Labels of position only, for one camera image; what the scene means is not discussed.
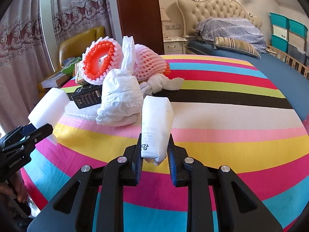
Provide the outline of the person's left hand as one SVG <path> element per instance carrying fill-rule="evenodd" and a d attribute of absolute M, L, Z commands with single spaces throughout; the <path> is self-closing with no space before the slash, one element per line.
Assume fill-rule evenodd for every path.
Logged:
<path fill-rule="evenodd" d="M 24 180 L 21 176 L 21 171 L 16 172 L 11 178 L 10 182 L 12 188 L 10 188 L 6 183 L 1 183 L 1 194 L 12 195 L 16 192 L 17 200 L 21 203 L 25 203 L 27 200 L 27 189 L 25 187 Z"/>

